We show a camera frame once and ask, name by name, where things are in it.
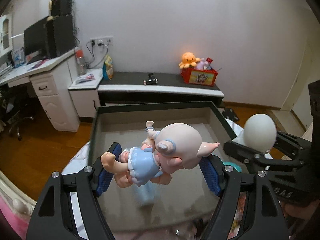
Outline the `black bathroom scale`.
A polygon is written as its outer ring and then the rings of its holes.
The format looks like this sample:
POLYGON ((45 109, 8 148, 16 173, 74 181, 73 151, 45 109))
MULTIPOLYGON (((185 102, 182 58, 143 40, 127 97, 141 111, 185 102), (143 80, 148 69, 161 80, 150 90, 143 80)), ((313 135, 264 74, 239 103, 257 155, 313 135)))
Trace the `black bathroom scale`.
POLYGON ((224 108, 222 115, 225 119, 231 120, 232 122, 238 122, 239 117, 232 108, 224 108))

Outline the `black handheld device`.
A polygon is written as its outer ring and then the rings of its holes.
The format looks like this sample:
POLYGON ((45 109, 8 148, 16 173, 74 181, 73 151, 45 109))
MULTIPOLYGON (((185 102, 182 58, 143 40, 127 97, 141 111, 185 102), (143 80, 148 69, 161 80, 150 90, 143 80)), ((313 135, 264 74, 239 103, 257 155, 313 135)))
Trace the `black handheld device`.
POLYGON ((148 79, 143 81, 143 85, 157 85, 158 84, 158 79, 155 77, 153 73, 148 74, 148 79))

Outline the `white wall power strip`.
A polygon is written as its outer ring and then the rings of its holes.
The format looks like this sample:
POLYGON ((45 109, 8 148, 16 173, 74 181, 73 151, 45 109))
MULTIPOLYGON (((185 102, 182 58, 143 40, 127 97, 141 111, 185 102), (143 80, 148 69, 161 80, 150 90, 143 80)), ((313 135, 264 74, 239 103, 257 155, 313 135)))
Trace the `white wall power strip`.
POLYGON ((107 46, 112 46, 113 45, 113 36, 90 38, 90 41, 94 41, 96 45, 105 44, 107 46))

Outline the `white computer desk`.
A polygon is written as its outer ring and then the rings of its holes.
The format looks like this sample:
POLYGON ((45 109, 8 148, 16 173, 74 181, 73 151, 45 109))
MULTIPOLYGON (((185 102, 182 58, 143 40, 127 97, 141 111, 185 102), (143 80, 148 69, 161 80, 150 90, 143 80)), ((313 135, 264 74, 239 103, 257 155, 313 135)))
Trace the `white computer desk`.
POLYGON ((23 65, 1 78, 1 85, 15 87, 31 83, 40 104, 57 131, 76 132, 80 120, 69 87, 76 79, 75 49, 46 60, 23 65))

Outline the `pink white toy set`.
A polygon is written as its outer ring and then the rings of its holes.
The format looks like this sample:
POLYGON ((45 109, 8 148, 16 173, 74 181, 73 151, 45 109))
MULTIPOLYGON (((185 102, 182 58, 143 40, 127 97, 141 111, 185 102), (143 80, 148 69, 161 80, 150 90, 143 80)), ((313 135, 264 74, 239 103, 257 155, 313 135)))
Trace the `pink white toy set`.
POLYGON ((231 238, 236 237, 238 235, 241 221, 242 221, 242 217, 244 214, 245 202, 246 202, 246 192, 240 192, 237 207, 236 207, 236 212, 234 215, 234 219, 233 219, 232 226, 231 226, 231 229, 228 234, 228 239, 231 239, 231 238))

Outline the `black computer tower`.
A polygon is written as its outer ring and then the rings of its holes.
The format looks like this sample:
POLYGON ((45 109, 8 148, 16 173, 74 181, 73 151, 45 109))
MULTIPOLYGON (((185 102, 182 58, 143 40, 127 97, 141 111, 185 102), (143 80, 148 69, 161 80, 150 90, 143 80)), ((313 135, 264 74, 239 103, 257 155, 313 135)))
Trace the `black computer tower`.
POLYGON ((75 46, 72 15, 62 15, 46 23, 46 51, 49 59, 59 57, 75 46))

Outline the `blue yellow snack bag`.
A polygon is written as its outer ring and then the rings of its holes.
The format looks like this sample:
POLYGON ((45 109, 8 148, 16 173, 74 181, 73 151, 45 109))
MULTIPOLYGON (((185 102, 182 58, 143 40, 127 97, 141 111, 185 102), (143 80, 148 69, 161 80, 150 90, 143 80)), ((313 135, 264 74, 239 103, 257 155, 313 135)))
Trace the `blue yellow snack bag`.
POLYGON ((103 64, 103 78, 105 80, 111 80, 113 77, 113 61, 109 54, 104 58, 103 64))

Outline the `white wall cabinet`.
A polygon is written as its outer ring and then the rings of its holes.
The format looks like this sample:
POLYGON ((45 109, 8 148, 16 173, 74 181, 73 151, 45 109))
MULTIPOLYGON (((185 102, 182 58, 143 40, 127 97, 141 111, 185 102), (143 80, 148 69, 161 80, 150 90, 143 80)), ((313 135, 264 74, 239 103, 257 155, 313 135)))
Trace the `white wall cabinet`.
POLYGON ((12 46, 12 15, 2 15, 0 18, 1 56, 10 52, 12 46))

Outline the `red toy box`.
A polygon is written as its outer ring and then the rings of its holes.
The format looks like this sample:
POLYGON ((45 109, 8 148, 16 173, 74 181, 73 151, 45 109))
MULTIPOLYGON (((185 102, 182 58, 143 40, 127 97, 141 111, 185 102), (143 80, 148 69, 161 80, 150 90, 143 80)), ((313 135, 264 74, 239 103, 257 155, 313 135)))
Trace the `red toy box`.
POLYGON ((198 70, 193 67, 181 71, 183 81, 187 84, 213 87, 218 75, 216 70, 198 70))

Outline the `pink black storage box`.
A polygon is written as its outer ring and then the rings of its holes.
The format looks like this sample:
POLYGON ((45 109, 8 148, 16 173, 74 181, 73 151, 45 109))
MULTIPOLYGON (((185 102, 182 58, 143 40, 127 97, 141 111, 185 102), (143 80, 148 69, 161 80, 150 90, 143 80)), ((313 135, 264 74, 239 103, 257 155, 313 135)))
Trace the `pink black storage box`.
POLYGON ((165 228, 213 214, 218 190, 204 174, 211 157, 230 161, 236 137, 212 102, 99 107, 89 164, 107 177, 98 194, 113 232, 165 228))

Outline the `black speaker box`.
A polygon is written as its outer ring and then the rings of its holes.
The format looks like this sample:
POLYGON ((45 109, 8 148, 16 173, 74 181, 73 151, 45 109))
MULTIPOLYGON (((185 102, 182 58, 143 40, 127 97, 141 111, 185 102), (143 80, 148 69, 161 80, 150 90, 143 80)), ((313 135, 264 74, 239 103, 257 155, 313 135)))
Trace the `black speaker box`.
POLYGON ((61 16, 72 13, 72 0, 51 0, 50 15, 61 16))

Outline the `white small side cabinet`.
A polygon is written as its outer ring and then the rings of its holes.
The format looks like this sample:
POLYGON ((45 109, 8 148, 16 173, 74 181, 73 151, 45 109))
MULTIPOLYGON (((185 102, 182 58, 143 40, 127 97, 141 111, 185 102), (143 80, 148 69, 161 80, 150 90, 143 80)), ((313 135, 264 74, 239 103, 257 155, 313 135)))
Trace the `white small side cabinet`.
POLYGON ((88 70, 85 75, 77 77, 68 88, 79 117, 95 117, 96 110, 100 107, 98 87, 102 79, 101 68, 88 70))

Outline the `red capped water bottle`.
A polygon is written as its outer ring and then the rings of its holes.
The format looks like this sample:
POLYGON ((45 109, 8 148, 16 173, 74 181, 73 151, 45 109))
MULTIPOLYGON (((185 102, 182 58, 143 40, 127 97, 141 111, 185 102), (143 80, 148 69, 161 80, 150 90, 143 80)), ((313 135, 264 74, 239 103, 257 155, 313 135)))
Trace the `red capped water bottle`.
POLYGON ((75 57, 76 57, 76 71, 78 76, 85 75, 87 73, 86 62, 84 58, 84 54, 81 48, 76 48, 75 50, 75 57))

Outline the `black computer monitor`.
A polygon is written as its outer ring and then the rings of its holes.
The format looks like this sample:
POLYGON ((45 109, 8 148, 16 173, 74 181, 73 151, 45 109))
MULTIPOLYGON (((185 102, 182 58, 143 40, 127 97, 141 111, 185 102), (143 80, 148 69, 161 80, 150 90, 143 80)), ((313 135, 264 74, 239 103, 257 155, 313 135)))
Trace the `black computer monitor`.
POLYGON ((24 31, 24 53, 27 64, 48 58, 46 50, 47 16, 24 31))

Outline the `pink blanket bed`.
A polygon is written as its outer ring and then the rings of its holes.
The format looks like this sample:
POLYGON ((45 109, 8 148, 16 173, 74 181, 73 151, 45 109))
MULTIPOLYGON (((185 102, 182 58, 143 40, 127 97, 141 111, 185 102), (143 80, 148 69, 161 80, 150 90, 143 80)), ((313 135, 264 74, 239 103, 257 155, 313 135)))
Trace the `pink blanket bed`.
POLYGON ((25 239, 29 220, 25 219, 23 216, 14 213, 10 206, 8 205, 7 201, 1 197, 1 212, 4 215, 4 218, 9 223, 12 230, 21 238, 25 239))

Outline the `white bed post knob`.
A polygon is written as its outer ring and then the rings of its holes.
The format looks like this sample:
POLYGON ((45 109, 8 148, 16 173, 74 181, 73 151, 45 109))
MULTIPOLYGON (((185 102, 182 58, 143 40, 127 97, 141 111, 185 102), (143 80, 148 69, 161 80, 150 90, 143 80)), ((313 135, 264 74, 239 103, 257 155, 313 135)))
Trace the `white bed post knob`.
POLYGON ((29 203, 24 203, 19 199, 12 200, 13 208, 20 214, 31 216, 33 213, 33 206, 29 203))

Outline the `pink doll blue dress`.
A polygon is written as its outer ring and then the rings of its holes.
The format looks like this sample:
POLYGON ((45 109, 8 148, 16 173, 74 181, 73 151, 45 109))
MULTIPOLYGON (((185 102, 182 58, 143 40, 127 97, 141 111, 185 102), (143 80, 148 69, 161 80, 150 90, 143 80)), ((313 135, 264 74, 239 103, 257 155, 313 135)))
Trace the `pink doll blue dress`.
POLYGON ((140 147, 123 151, 119 157, 105 152, 100 158, 103 168, 115 175, 121 188, 142 186, 148 181, 167 185, 171 174, 193 169, 220 146, 218 142, 204 142, 200 133, 188 124, 173 123, 160 131, 154 129, 153 121, 145 125, 147 137, 140 147))

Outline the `black office chair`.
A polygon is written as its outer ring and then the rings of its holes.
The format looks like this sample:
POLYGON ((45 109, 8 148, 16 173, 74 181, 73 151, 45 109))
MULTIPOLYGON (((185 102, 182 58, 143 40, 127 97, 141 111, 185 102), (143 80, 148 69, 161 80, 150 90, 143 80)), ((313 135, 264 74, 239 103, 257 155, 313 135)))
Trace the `black office chair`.
POLYGON ((20 125, 34 120, 30 111, 30 96, 24 87, 1 89, 1 122, 9 126, 9 135, 22 140, 20 125))

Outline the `orange octopus plush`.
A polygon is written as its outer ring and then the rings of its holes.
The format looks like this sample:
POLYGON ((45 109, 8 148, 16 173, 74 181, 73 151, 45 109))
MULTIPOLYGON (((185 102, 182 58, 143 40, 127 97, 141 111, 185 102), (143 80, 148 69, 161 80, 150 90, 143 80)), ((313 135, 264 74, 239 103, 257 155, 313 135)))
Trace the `orange octopus plush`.
POLYGON ((189 67, 195 68, 200 61, 201 59, 199 57, 196 57, 193 53, 186 52, 181 57, 179 68, 180 69, 189 68, 189 67))

